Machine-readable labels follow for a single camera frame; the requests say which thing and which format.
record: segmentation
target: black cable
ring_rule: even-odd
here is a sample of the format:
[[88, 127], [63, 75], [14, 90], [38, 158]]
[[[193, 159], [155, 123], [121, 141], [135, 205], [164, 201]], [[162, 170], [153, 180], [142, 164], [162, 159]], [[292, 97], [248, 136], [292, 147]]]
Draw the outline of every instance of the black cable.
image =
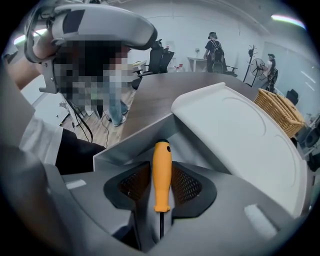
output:
[[165, 233], [165, 213], [160, 212], [160, 239], [164, 236]]
[[84, 136], [86, 137], [87, 141], [89, 142], [89, 139], [88, 139], [88, 137], [87, 137], [87, 135], [86, 135], [86, 133], [85, 133], [84, 129], [82, 128], [82, 126], [81, 126], [81, 124], [80, 124], [80, 122], [79, 122], [79, 120], [78, 120], [77, 114], [75, 115], [75, 119], [76, 119], [76, 121], [78, 122], [78, 124], [79, 124], [79, 126], [80, 126], [81, 130], [83, 131]]
[[69, 104], [70, 107], [72, 108], [72, 110], [73, 110], [73, 112], [74, 112], [74, 114], [75, 114], [75, 118], [76, 118], [77, 122], [79, 123], [78, 118], [77, 118], [77, 116], [78, 116], [78, 117], [80, 118], [81, 122], [84, 124], [84, 126], [85, 126], [85, 127], [87, 128], [87, 130], [89, 131], [90, 136], [91, 136], [91, 142], [92, 142], [92, 141], [94, 140], [94, 136], [93, 136], [92, 131], [90, 130], [89, 126], [88, 126], [88, 125], [86, 124], [86, 122], [81, 118], [81, 116], [79, 115], [79, 113], [75, 110], [75, 108], [74, 108], [73, 104], [71, 103], [71, 101], [68, 100], [68, 99], [66, 99], [66, 102], [68, 102], [68, 104]]
[[103, 127], [106, 128], [106, 130], [108, 131], [108, 135], [106, 136], [106, 143], [105, 143], [105, 148], [107, 148], [108, 147], [108, 139], [109, 139], [109, 130], [108, 130], [108, 127], [104, 125], [103, 119], [105, 117], [108, 120], [108, 118], [107, 118], [105, 111], [104, 110], [102, 110], [102, 111], [104, 113], [104, 116], [101, 118], [101, 123], [102, 123]]

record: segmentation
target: person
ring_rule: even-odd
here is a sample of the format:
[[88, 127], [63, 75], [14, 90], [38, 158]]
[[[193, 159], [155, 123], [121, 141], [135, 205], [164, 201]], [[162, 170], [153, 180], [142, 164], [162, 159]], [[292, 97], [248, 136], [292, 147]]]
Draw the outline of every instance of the person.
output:
[[224, 63], [224, 51], [222, 49], [221, 43], [218, 41], [218, 37], [217, 34], [215, 32], [210, 32], [208, 39], [210, 39], [210, 41], [208, 41], [208, 43], [205, 46], [205, 53], [203, 58], [206, 60], [206, 70], [209, 73], [213, 73], [213, 66], [215, 63], [214, 60], [214, 56], [213, 54], [215, 53], [215, 50], [218, 48], [221, 48], [222, 50], [222, 60], [221, 62]]
[[[48, 29], [38, 42], [34, 45], [34, 54], [41, 59], [55, 54], [57, 47], [51, 45], [51, 30]], [[110, 70], [117, 71], [121, 58], [127, 58], [129, 49], [121, 47], [119, 52], [110, 59]], [[3, 58], [4, 67], [9, 75], [3, 74], [2, 91], [6, 98], [1, 102], [1, 115], [7, 118], [4, 132], [0, 136], [0, 142], [6, 145], [17, 145], [23, 151], [28, 151], [36, 155], [43, 164], [55, 165], [61, 175], [92, 172], [93, 156], [105, 150], [104, 146], [77, 139], [74, 132], [60, 126], [53, 126], [35, 117], [34, 109], [22, 96], [21, 92], [27, 84], [42, 73], [42, 66], [32, 63], [23, 56], [16, 63], [9, 63], [10, 57]], [[8, 106], [12, 101], [19, 99], [19, 102]], [[19, 125], [12, 116], [19, 117]]]
[[268, 61], [267, 61], [266, 65], [260, 65], [260, 69], [263, 70], [263, 73], [259, 77], [259, 79], [256, 80], [253, 87], [265, 89], [268, 86], [268, 84], [270, 82], [268, 80], [268, 77], [270, 75], [272, 75], [276, 69], [275, 58], [276, 57], [273, 53], [268, 54]]

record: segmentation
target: white sleeve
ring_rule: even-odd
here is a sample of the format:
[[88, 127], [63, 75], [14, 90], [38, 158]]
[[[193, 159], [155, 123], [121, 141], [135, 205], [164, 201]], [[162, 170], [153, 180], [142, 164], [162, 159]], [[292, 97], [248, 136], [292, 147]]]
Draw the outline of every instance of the white sleeve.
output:
[[42, 163], [55, 165], [63, 128], [32, 117], [22, 136], [19, 148], [36, 155]]

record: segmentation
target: wooden floor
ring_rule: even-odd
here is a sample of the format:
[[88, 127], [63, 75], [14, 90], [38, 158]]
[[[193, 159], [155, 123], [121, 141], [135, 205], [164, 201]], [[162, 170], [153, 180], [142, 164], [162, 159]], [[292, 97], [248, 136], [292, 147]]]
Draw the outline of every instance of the wooden floor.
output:
[[[136, 94], [136, 90], [133, 88], [129, 88], [128, 92], [126, 94], [122, 95], [122, 101], [130, 108], [132, 101], [134, 100]], [[108, 120], [103, 117], [102, 119], [98, 119], [96, 115], [93, 113], [91, 116], [85, 115], [83, 120], [85, 123], [89, 126], [90, 130], [93, 134], [93, 141], [94, 143], [97, 143], [101, 146], [110, 147], [113, 144], [116, 144], [120, 141], [122, 131], [124, 128], [124, 125], [121, 124], [118, 127], [114, 127], [112, 123], [108, 122]], [[90, 133], [88, 132], [87, 128], [81, 123], [81, 126], [88, 137], [89, 141], [91, 141]], [[81, 140], [87, 140], [86, 136], [84, 135], [84, 132], [80, 128], [80, 126], [76, 126], [74, 129], [72, 127], [72, 119], [69, 116], [63, 123], [62, 127], [64, 129], [68, 129], [75, 133], [78, 139]]]

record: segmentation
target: yellow screwdriver handle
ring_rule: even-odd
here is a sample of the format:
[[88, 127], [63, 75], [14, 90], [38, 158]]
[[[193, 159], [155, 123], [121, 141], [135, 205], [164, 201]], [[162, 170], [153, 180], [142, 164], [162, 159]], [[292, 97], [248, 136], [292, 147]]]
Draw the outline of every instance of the yellow screwdriver handle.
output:
[[152, 160], [152, 178], [155, 188], [154, 210], [166, 213], [170, 210], [169, 189], [172, 175], [172, 156], [170, 144], [161, 139], [155, 144]]

